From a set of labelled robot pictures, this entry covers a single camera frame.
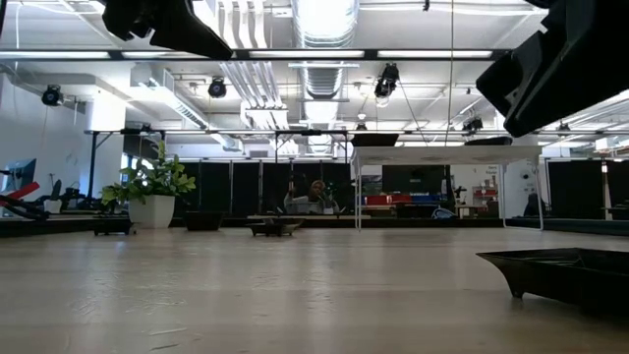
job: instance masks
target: ceiling light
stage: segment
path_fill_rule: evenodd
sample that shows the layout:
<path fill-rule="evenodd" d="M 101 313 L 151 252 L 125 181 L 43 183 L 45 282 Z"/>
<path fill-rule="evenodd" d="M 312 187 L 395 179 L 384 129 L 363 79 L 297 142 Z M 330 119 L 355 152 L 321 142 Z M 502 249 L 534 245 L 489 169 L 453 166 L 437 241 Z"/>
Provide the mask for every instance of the ceiling light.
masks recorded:
<path fill-rule="evenodd" d="M 405 148 L 444 148 L 444 147 L 461 147 L 463 142 L 406 142 Z"/>
<path fill-rule="evenodd" d="M 253 50 L 252 58 L 363 58 L 363 50 Z"/>
<path fill-rule="evenodd" d="M 343 69 L 360 68 L 359 63 L 288 63 L 291 69 Z"/>
<path fill-rule="evenodd" d="M 220 134 L 227 135 L 275 135 L 274 131 L 256 131 L 256 130 L 221 130 Z"/>
<path fill-rule="evenodd" d="M 378 50 L 378 58 L 489 58 L 491 50 Z"/>
<path fill-rule="evenodd" d="M 0 51 L 2 60 L 20 59 L 107 59 L 109 53 L 106 51 Z"/>
<path fill-rule="evenodd" d="M 391 130 L 391 131 L 360 131 L 353 130 L 348 131 L 349 134 L 404 134 L 403 130 Z"/>
<path fill-rule="evenodd" d="M 124 51 L 122 55 L 127 59 L 201 59 L 197 54 L 182 51 Z"/>
<path fill-rule="evenodd" d="M 185 130 L 174 130 L 174 131 L 166 131 L 167 135 L 204 135 L 205 131 L 185 131 Z"/>

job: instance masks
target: black curtain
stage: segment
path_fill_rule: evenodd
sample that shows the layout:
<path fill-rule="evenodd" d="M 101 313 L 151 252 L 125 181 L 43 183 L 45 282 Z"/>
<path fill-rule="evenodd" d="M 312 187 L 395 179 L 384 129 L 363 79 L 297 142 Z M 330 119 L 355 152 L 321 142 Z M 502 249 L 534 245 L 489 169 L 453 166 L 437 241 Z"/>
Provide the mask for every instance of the black curtain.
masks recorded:
<path fill-rule="evenodd" d="M 228 212 L 229 198 L 229 163 L 202 163 L 200 210 Z"/>
<path fill-rule="evenodd" d="M 611 206 L 628 204 L 629 200 L 629 161 L 607 162 L 607 184 Z"/>
<path fill-rule="evenodd" d="M 295 196 L 306 196 L 311 184 L 321 179 L 321 165 L 319 162 L 293 163 L 293 176 Z"/>
<path fill-rule="evenodd" d="M 323 180 L 327 187 L 333 189 L 339 209 L 344 207 L 350 211 L 354 208 L 354 187 L 348 163 L 323 163 Z"/>
<path fill-rule="evenodd" d="M 441 193 L 445 166 L 382 166 L 382 191 L 385 193 Z"/>
<path fill-rule="evenodd" d="M 234 163 L 234 216 L 257 214 L 258 171 L 259 162 Z"/>
<path fill-rule="evenodd" d="M 548 163 L 551 216 L 604 219 L 599 160 Z"/>
<path fill-rule="evenodd" d="M 288 163 L 265 163 L 262 178 L 262 213 L 285 210 L 284 197 L 288 192 L 291 167 Z"/>

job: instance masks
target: red object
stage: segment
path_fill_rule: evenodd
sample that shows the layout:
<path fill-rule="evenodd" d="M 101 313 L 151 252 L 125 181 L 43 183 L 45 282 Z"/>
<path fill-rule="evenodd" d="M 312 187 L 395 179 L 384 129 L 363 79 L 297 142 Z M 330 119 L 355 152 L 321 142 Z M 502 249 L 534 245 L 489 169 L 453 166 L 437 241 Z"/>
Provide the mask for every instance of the red object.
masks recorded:
<path fill-rule="evenodd" d="M 410 195 L 392 195 L 391 196 L 391 202 L 393 204 L 396 204 L 396 203 L 408 203 L 408 204 L 411 204 L 413 202 L 413 199 L 411 198 Z"/>
<path fill-rule="evenodd" d="M 388 206 L 391 204 L 389 196 L 367 196 L 367 206 Z"/>
<path fill-rule="evenodd" d="M 485 190 L 485 193 L 484 193 L 484 194 L 483 194 L 483 191 L 482 191 L 482 190 L 477 190 L 477 191 L 474 191 L 474 196 L 476 196 L 476 197 L 482 197 L 482 196 L 485 196 L 485 197 L 495 197 L 495 196 L 497 196 L 497 195 L 498 195 L 498 192 L 497 192 L 496 190 L 494 190 L 494 189 L 488 189 L 488 190 Z"/>
<path fill-rule="evenodd" d="M 8 194 L 7 197 L 13 198 L 15 200 L 20 200 L 38 189 L 39 189 L 39 184 L 37 182 L 32 182 L 30 184 L 25 185 L 21 190 Z M 3 207 L 5 205 L 6 203 L 0 202 L 0 207 Z"/>

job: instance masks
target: white table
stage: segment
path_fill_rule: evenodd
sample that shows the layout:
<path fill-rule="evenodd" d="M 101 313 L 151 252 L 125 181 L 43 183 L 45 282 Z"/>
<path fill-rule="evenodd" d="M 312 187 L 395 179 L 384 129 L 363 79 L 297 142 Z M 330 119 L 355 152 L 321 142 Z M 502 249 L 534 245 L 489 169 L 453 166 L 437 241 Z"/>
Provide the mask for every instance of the white table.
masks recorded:
<path fill-rule="evenodd" d="M 363 212 L 362 167 L 366 165 L 456 165 L 495 164 L 500 165 L 498 194 L 502 210 L 502 222 L 506 227 L 504 212 L 504 166 L 511 162 L 531 159 L 537 179 L 538 204 L 542 208 L 540 190 L 540 155 L 542 147 L 484 146 L 484 147 L 354 147 L 352 166 L 356 172 L 354 199 L 354 222 L 359 230 L 363 227 L 359 215 Z M 540 227 L 543 229 L 543 213 L 540 212 Z"/>

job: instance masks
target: white wall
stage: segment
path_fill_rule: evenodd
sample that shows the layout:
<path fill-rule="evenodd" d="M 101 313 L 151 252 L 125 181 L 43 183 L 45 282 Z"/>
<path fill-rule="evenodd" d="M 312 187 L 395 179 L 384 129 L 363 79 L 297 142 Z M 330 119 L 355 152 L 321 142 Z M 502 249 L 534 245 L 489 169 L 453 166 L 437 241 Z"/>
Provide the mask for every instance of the white wall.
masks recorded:
<path fill-rule="evenodd" d="M 452 189 L 463 187 L 467 190 L 461 193 L 461 198 L 465 196 L 468 205 L 474 203 L 474 187 L 480 187 L 485 180 L 492 181 L 491 176 L 496 176 L 496 182 L 499 181 L 495 165 L 452 165 L 450 174 L 454 177 Z"/>
<path fill-rule="evenodd" d="M 39 95 L 14 87 L 6 75 L 0 85 L 0 168 L 15 160 L 37 159 L 35 181 L 41 188 L 26 200 L 50 194 L 51 173 L 63 188 L 79 182 L 89 161 L 86 116 L 77 114 L 75 123 L 74 110 L 44 106 Z"/>
<path fill-rule="evenodd" d="M 11 161 L 37 159 L 34 177 L 41 187 L 27 201 L 50 194 L 50 174 L 55 181 L 62 181 L 62 192 L 74 184 L 86 194 L 91 136 L 85 130 L 122 128 L 124 103 L 111 99 L 98 103 L 96 97 L 87 105 L 86 114 L 77 113 L 75 122 L 74 109 L 46 107 L 39 94 L 14 87 L 5 75 L 0 78 L 0 86 L 0 168 Z M 122 137 L 112 136 L 98 149 L 94 197 L 99 197 L 103 186 L 120 180 L 122 145 Z"/>

